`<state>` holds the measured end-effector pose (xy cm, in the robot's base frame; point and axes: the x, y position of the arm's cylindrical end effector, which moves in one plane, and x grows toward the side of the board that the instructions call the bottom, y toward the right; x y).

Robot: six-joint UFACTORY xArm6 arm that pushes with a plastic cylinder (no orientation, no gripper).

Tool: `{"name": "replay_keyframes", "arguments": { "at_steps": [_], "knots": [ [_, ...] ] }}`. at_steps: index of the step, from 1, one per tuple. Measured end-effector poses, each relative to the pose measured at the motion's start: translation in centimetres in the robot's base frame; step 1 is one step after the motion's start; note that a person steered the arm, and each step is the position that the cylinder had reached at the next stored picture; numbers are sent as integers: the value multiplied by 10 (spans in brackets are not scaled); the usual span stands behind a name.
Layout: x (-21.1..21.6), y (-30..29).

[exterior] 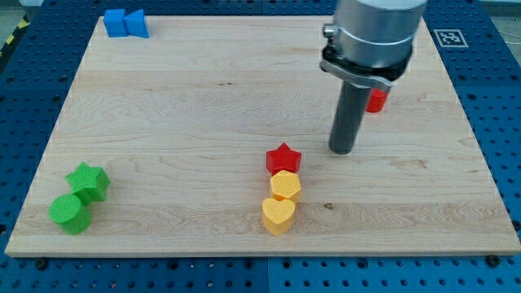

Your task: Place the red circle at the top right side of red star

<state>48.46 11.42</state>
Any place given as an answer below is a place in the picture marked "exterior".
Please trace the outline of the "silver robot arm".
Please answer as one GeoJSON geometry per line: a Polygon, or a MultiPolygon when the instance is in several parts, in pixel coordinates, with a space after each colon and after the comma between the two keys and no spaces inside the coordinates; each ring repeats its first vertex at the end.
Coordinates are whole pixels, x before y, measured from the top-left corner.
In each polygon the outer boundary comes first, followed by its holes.
{"type": "Polygon", "coordinates": [[[405,72],[426,0],[339,0],[320,68],[360,88],[389,92],[405,72]]]}

